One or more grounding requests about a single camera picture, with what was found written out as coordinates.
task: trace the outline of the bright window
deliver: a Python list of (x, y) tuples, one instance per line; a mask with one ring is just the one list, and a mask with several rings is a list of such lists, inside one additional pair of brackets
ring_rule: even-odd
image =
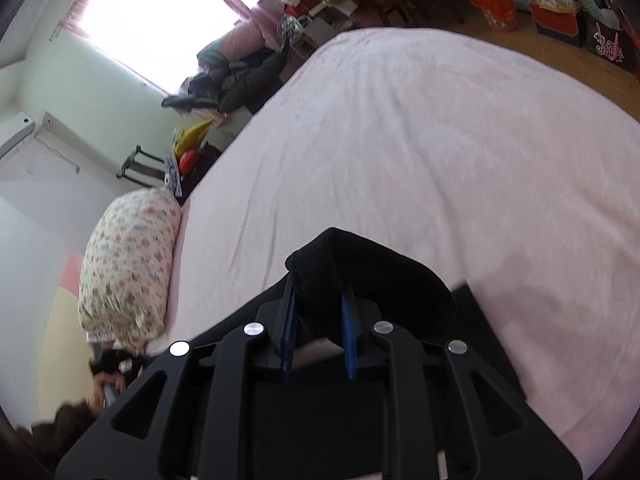
[(238, 19), (222, 0), (89, 0), (78, 25), (97, 48), (173, 93), (196, 73), (196, 54)]

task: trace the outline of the silver screw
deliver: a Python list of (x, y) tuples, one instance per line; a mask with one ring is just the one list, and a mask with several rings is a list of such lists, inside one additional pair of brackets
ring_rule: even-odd
[(449, 345), (447, 346), (447, 348), (449, 348), (449, 352), (457, 355), (462, 355), (469, 349), (466, 343), (464, 341), (460, 341), (459, 339), (449, 341)]
[(262, 332), (264, 332), (262, 323), (253, 322), (244, 326), (244, 333), (247, 335), (260, 335)]
[(174, 344), (169, 346), (169, 353), (171, 355), (175, 355), (176, 357), (185, 355), (189, 350), (190, 346), (186, 341), (176, 341)]
[(389, 334), (393, 332), (394, 326), (388, 321), (378, 321), (373, 325), (373, 330), (379, 334)]

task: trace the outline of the bed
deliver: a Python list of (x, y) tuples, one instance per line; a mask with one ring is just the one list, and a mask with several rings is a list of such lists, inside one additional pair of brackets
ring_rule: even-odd
[(467, 281), (587, 478), (640, 406), (640, 125), (528, 57), (439, 30), (322, 47), (190, 199), (161, 351), (329, 226)]

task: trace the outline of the person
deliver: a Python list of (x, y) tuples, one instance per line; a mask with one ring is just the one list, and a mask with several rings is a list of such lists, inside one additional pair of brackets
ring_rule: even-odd
[(35, 453), (42, 465), (52, 473), (65, 453), (107, 408), (104, 399), (104, 387), (107, 384), (114, 386), (120, 393), (127, 387), (121, 374), (98, 373), (94, 376), (92, 395), (85, 402), (75, 406), (63, 404), (53, 422), (35, 424), (31, 427), (31, 432), (26, 428), (16, 430), (15, 433), (22, 443)]

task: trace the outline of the trash can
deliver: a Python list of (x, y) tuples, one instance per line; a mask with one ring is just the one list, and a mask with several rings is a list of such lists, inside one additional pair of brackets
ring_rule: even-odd
[(513, 0), (470, 0), (480, 7), (493, 30), (511, 32), (516, 29), (516, 7)]

